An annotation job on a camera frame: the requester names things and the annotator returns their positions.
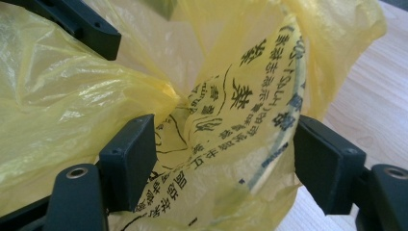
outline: wooden floor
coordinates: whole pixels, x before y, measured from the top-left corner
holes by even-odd
[[[388,32],[352,67],[324,123],[367,152],[366,167],[408,169],[408,12],[380,4]],[[356,211],[325,217],[302,187],[278,230],[356,230]]]

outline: crumpled plastic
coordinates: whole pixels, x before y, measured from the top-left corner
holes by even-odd
[[[15,130],[1,147],[15,161],[7,164],[13,170],[0,173],[4,176],[0,203],[10,203],[11,195],[16,201],[33,200],[40,186],[51,186],[52,175],[62,166],[91,162],[126,119],[155,113],[158,163],[135,213],[109,215],[112,230],[276,227],[300,185],[294,174],[292,142],[300,112],[321,118],[359,54],[385,31],[382,12],[373,0],[85,2],[122,34],[115,63],[99,59],[52,23],[0,5],[2,11],[10,11],[0,16],[6,44],[1,71],[2,76],[12,76],[1,80],[8,87],[0,92],[6,92],[0,100],[9,99],[1,105],[10,109],[3,113],[2,108],[0,120],[46,119],[26,122],[37,127],[17,122],[2,127],[2,138]],[[33,29],[39,24],[52,32]],[[13,31],[11,25],[19,30]],[[41,36],[27,41],[32,48],[14,51],[18,46],[11,42],[25,40],[20,33],[35,37],[34,32]],[[44,46],[47,52],[55,47],[63,52],[33,56]],[[47,73],[54,74],[55,69],[58,75],[49,77]],[[70,77],[72,72],[90,75],[89,82]],[[71,89],[65,88],[68,82]],[[100,91],[92,92],[98,87]],[[26,90],[43,91],[35,95]],[[113,95],[128,104],[119,100],[122,104],[116,107],[120,103]],[[82,98],[83,107],[71,110],[78,109],[72,106],[77,98]],[[86,99],[97,102],[100,111],[89,110],[88,104],[82,104]],[[76,126],[75,132],[82,129],[83,136],[75,140],[78,133],[56,129],[61,118],[66,118],[67,127]],[[34,132],[44,124],[48,128],[43,133]],[[45,133],[51,133],[52,139],[44,138]],[[98,139],[87,140],[93,134]],[[25,141],[12,140],[15,137]],[[64,145],[41,150],[47,160],[30,153],[54,138]],[[67,159],[61,147],[81,150]],[[18,172],[24,180],[9,172]]]

